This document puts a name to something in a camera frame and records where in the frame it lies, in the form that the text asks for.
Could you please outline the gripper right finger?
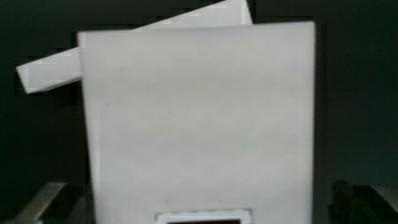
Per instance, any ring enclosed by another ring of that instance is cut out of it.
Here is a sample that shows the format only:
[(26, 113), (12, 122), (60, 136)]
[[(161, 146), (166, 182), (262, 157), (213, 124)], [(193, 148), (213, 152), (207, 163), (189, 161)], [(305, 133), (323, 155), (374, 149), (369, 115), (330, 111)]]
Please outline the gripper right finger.
[(371, 185), (332, 183), (328, 224), (398, 224), (398, 190)]

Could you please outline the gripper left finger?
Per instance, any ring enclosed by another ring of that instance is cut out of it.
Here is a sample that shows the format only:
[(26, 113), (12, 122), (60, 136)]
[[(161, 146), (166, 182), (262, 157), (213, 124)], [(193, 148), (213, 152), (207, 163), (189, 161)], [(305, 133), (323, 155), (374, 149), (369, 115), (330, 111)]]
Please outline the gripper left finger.
[(47, 182), (15, 215), (14, 224), (95, 224), (86, 186)]

